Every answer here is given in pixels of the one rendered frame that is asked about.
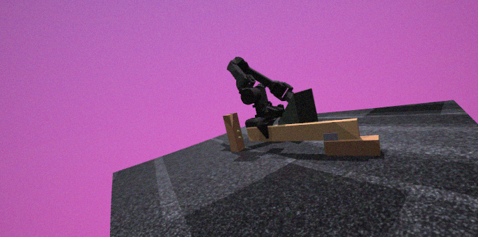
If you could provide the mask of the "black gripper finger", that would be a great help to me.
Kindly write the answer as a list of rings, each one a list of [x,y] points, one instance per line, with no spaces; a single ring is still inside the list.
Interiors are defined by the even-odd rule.
[[[277,119],[274,118],[273,120],[267,121],[267,123],[269,123],[268,126],[273,126],[273,123],[275,122],[275,120],[277,120]]]
[[[269,123],[266,123],[266,124],[263,124],[263,125],[257,127],[265,135],[266,139],[269,139],[268,125],[269,125]]]

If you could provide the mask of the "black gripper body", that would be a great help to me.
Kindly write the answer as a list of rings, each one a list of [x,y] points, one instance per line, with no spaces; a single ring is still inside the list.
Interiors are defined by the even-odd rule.
[[[246,128],[255,128],[259,127],[263,124],[266,124],[267,121],[273,120],[273,117],[271,116],[263,116],[263,106],[267,103],[267,106],[269,106],[270,101],[267,100],[262,100],[259,102],[255,102],[252,107],[256,109],[256,115],[255,118],[250,118],[245,121]]]

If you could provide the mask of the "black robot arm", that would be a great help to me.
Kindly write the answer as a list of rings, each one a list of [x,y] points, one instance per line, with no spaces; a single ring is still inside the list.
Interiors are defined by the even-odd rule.
[[[268,87],[270,92],[281,101],[289,102],[293,95],[292,86],[286,82],[271,80],[269,77],[266,77],[255,69],[250,68],[248,63],[239,56],[229,62],[227,70],[230,71],[236,79],[236,86],[239,90],[241,100],[246,105],[267,100],[266,87]],[[260,84],[253,87],[256,81],[260,82]],[[286,90],[287,92],[285,93]],[[267,106],[267,103],[263,106],[263,116],[268,115],[274,119],[278,119],[279,117],[282,117],[284,112],[284,105],[281,104],[272,106],[272,103],[270,102],[269,106]]]

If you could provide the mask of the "long wooden rail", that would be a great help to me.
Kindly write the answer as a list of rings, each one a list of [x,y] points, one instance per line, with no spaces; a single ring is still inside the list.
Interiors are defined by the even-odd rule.
[[[323,133],[337,133],[338,139],[360,139],[358,119],[322,121],[317,123],[296,123],[268,126],[269,139],[257,128],[247,128],[250,141],[323,141]]]

